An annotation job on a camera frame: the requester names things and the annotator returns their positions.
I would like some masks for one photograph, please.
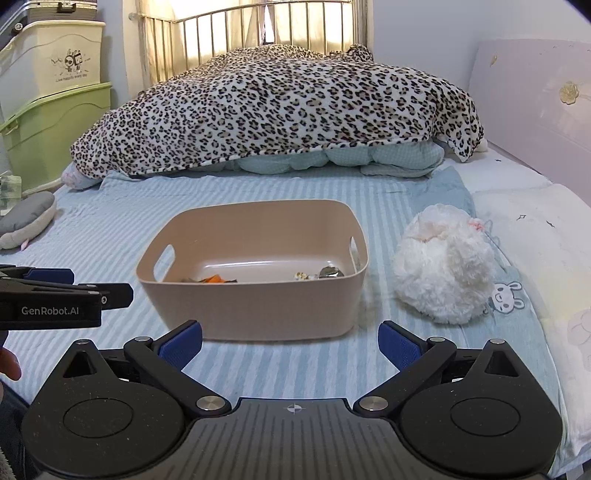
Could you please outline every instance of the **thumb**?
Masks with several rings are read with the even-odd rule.
[[[17,356],[5,348],[0,350],[0,372],[11,380],[18,380],[22,375]]]

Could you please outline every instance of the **blue gripper pad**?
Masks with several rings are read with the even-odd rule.
[[[201,351],[203,332],[195,322],[176,334],[158,350],[158,356],[178,370],[182,370]]]
[[[69,268],[34,268],[23,279],[73,285],[74,272]]]
[[[378,329],[379,351],[402,371],[421,356],[421,348],[385,323]]]

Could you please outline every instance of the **leopard print pattern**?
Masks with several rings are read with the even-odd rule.
[[[354,45],[322,55],[239,49],[107,112],[71,148],[93,179],[206,166],[253,155],[418,142],[444,135],[465,161],[483,138],[472,98],[419,70],[375,63]]]

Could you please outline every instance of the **clear green plastic container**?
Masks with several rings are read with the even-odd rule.
[[[111,83],[98,83],[35,100],[0,125],[23,191],[57,186],[70,146],[110,108]]]

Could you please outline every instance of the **triangular cutout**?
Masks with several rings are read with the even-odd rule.
[[[93,375],[95,373],[96,368],[90,361],[88,353],[78,352],[72,359],[66,373],[64,373],[64,378],[83,377],[84,375]]]
[[[496,351],[491,356],[491,361],[486,366],[485,373],[503,375],[505,377],[518,377],[517,370],[505,355],[505,352]]]

